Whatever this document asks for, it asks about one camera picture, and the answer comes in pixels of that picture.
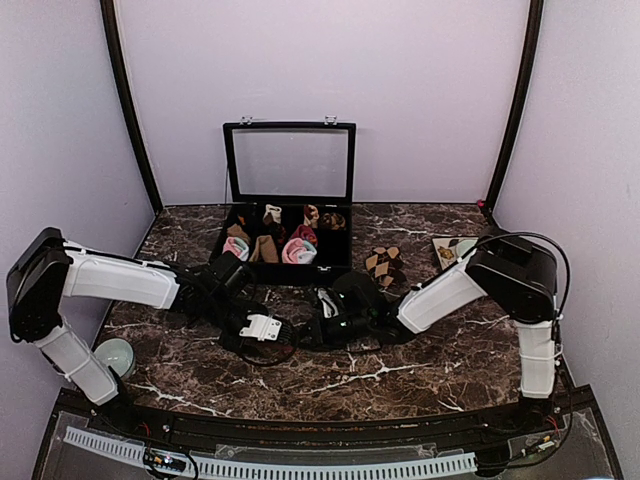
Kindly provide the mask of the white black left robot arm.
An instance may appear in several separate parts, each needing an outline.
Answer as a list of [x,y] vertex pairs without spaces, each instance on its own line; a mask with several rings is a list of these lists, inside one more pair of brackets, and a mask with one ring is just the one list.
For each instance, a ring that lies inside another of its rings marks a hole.
[[253,282],[249,265],[230,252],[185,267],[91,250],[46,228],[6,275],[9,334],[15,343],[35,345],[92,404],[103,406],[107,425],[131,436],[141,427],[140,412],[124,400],[114,369],[64,319],[62,300],[124,302],[205,320],[220,330],[224,349],[254,366],[275,366],[295,353],[298,334],[289,321],[241,298]]

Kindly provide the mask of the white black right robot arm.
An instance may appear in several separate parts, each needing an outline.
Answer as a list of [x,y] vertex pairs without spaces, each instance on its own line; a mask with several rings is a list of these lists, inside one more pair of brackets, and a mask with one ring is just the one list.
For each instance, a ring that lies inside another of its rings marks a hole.
[[390,302],[366,274],[349,272],[319,288],[318,314],[302,328],[312,349],[333,350],[361,338],[400,345],[425,333],[462,307],[487,297],[514,321],[521,362],[520,392],[526,398],[510,413],[521,434],[549,416],[560,354],[559,322],[570,286],[558,270],[570,262],[554,240],[534,232],[486,229],[463,255],[432,279]]

